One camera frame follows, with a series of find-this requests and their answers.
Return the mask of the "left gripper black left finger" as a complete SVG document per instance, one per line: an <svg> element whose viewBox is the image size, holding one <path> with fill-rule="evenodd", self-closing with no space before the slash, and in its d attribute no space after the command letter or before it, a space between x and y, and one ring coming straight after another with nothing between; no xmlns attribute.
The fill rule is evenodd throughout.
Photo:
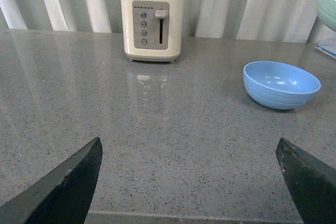
<svg viewBox="0 0 336 224"><path fill-rule="evenodd" d="M95 193L102 144L94 138L1 206L1 223L84 223Z"/></svg>

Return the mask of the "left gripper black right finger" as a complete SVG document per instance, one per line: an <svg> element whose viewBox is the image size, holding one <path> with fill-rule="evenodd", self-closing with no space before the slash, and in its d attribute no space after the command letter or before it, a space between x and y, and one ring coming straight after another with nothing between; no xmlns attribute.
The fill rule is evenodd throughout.
<svg viewBox="0 0 336 224"><path fill-rule="evenodd" d="M304 223L335 223L335 168L281 138L276 156Z"/></svg>

